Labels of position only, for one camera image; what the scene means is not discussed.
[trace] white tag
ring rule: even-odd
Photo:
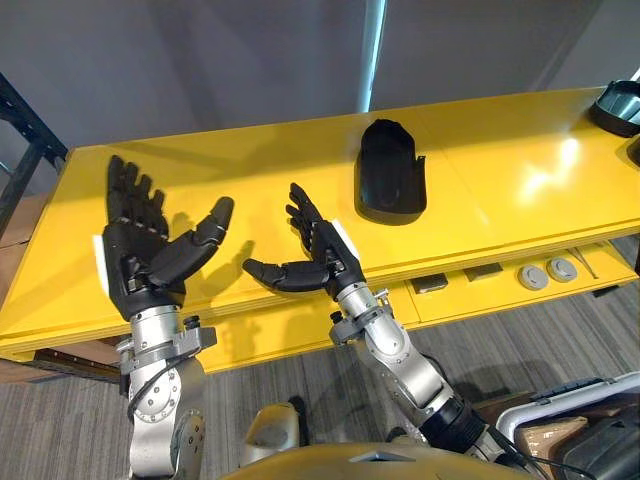
[[[345,245],[347,246],[351,254],[354,257],[356,257],[358,261],[360,261],[360,254],[358,253],[356,246],[353,244],[353,242],[349,238],[347,231],[344,229],[344,227],[340,223],[340,220],[338,220],[337,218],[334,218],[333,220],[331,220],[331,225],[333,225],[333,227],[336,229],[336,232],[338,232],[338,235],[340,235],[340,238],[342,238],[342,241],[345,243]]]
[[[102,291],[109,296],[109,277],[107,276],[107,261],[104,257],[104,242],[102,235],[94,235],[93,254],[96,256],[96,267],[98,267],[98,277],[100,278],[100,286]]]

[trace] black object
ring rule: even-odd
[[[548,399],[551,397],[573,392],[575,390],[580,390],[581,388],[588,387],[589,385],[595,385],[596,383],[602,382],[604,382],[604,380],[600,377],[583,378],[574,382],[567,382],[550,390],[531,395],[531,401],[539,403],[549,403]]]
[[[300,447],[311,445],[309,436],[309,422],[307,420],[307,406],[300,395],[294,395],[287,400],[298,414],[298,431],[300,432]]]
[[[416,220],[427,207],[425,157],[398,122],[378,119],[362,135],[355,204],[363,217],[388,225]]]
[[[555,458],[562,463],[588,470],[598,480],[630,480],[640,477],[640,423],[636,407],[615,417],[604,418],[563,443]],[[559,480],[579,476],[557,470]]]
[[[120,370],[118,367],[94,362],[49,348],[36,350],[33,360],[25,362],[24,365],[41,370],[64,373],[66,375],[90,378],[101,382],[118,383],[120,381]]]
[[[306,192],[292,183],[289,198],[296,207],[287,205],[291,226],[300,233],[302,245],[312,261],[262,263],[253,258],[242,268],[267,287],[283,292],[310,292],[324,288],[335,300],[344,288],[364,282],[360,262],[353,256],[335,227],[322,218]]]
[[[627,147],[627,155],[633,163],[640,167],[640,136]]]
[[[611,82],[589,109],[591,120],[600,128],[621,137],[640,133],[640,83]]]
[[[421,294],[441,290],[449,285],[449,280],[444,273],[434,273],[433,275],[412,278],[411,285],[417,294]]]
[[[198,315],[191,315],[183,320],[184,328],[187,330],[192,330],[194,328],[200,327],[200,317]]]
[[[9,122],[29,142],[29,147],[15,171],[12,172],[0,163],[0,174],[4,172],[10,176],[9,183],[0,194],[0,238],[2,238],[40,159],[46,158],[54,168],[57,168],[56,159],[58,162],[64,162],[67,147],[49,130],[1,73],[0,120]]]
[[[480,438],[485,425],[469,402],[452,397],[419,430],[432,447],[465,453]]]
[[[109,223],[104,242],[109,297],[125,320],[151,307],[182,307],[184,280],[218,250],[229,227],[233,200],[220,198],[195,231],[169,243],[162,213],[164,193],[149,198],[151,178],[138,167],[111,158],[107,175]]]

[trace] black wire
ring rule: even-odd
[[[136,408],[138,408],[138,404],[140,403],[140,400],[142,400],[142,397],[144,397],[147,394],[147,392],[149,390],[151,390],[151,387],[153,387],[153,385],[156,383],[156,381],[158,381],[158,379],[162,375],[167,373],[172,368],[175,368],[178,365],[180,365],[187,358],[189,358],[189,357],[188,356],[184,356],[184,357],[178,357],[178,358],[176,358],[174,360],[171,360],[171,361],[167,361],[167,364],[162,368],[162,370],[160,370],[153,377],[151,377],[149,380],[147,380],[144,383],[144,385],[142,385],[142,388],[136,392],[136,394],[133,396],[133,398],[129,402],[129,405],[127,406],[127,418],[129,419],[129,421],[131,423],[133,423],[133,414],[135,413]]]
[[[432,362],[436,366],[436,368],[439,370],[440,375],[442,376],[442,378],[444,378],[444,380],[447,383],[451,383],[451,382],[449,382],[449,378],[447,377],[447,372],[445,372],[444,368],[442,367],[440,362],[435,357],[432,357],[431,355],[427,355],[425,353],[423,353],[422,356],[424,358],[426,358],[427,360],[429,360],[430,362]],[[502,437],[502,439],[505,442],[507,442],[507,444],[513,450],[513,453],[515,453],[516,455],[520,455],[524,459],[526,459],[528,461],[528,463],[530,463],[536,470],[538,470],[538,472],[540,472],[540,474],[542,474],[542,476],[546,480],[550,480],[549,474],[540,466],[540,463],[544,463],[546,465],[551,465],[553,467],[561,468],[561,469],[564,469],[564,470],[569,470],[570,472],[577,473],[578,475],[581,475],[582,477],[586,477],[589,480],[598,480],[595,475],[593,475],[590,472],[587,472],[586,470],[583,470],[582,468],[574,467],[573,465],[568,465],[566,463],[555,462],[553,460],[547,460],[546,458],[540,458],[540,457],[535,457],[533,455],[527,455],[526,453],[521,452],[518,449],[518,447],[516,447],[516,445],[511,440],[509,440],[507,437],[502,435],[502,433],[500,433],[497,429],[492,428],[492,430],[494,432],[498,433]],[[482,450],[480,450],[480,452],[485,456],[485,458],[487,457],[486,454]]]
[[[598,480],[594,474],[587,472],[582,468],[574,467],[573,465],[568,465],[566,463],[555,462],[553,460],[547,460],[546,458],[527,455],[526,453],[523,453],[522,451],[520,451],[520,449],[518,449],[518,447],[516,447],[516,445],[511,440],[509,440],[506,436],[502,435],[502,433],[499,432],[497,429],[493,429],[493,431],[497,432],[502,437],[502,440],[505,441],[511,447],[511,449],[514,450],[514,453],[526,458],[529,461],[529,463],[532,464],[536,468],[536,470],[538,470],[547,480],[549,480],[549,475],[542,467],[540,467],[539,465],[540,463],[551,465],[556,468],[562,468],[564,470],[569,470],[573,473],[577,473],[578,475],[589,478],[590,480]]]
[[[546,458],[534,457],[533,455],[527,455],[527,457],[531,458],[535,462],[545,463],[547,465],[551,465],[552,467],[562,468],[563,470],[569,470],[570,472],[577,473],[583,477],[589,478],[591,480],[598,480],[593,473],[587,472],[579,467],[574,467],[573,465],[567,465],[562,462],[555,462],[553,460],[547,460]]]

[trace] cardboard box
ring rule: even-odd
[[[17,245],[31,240],[42,210],[49,195],[22,197],[9,220],[9,225],[0,238],[0,248]]]
[[[20,266],[20,261],[27,250],[27,243],[19,243],[0,248],[0,305],[9,292],[13,277]]]
[[[585,417],[561,418],[543,425],[516,429],[516,445],[522,452],[534,457],[553,460],[557,448],[566,440],[588,426]],[[550,478],[551,467],[540,465]]]

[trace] round grommet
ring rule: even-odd
[[[573,264],[564,258],[555,257],[547,262],[547,272],[551,278],[558,282],[570,282],[578,276],[578,271]]]
[[[518,280],[529,290],[542,290],[549,284],[549,277],[544,270],[534,265],[522,267],[518,272]]]

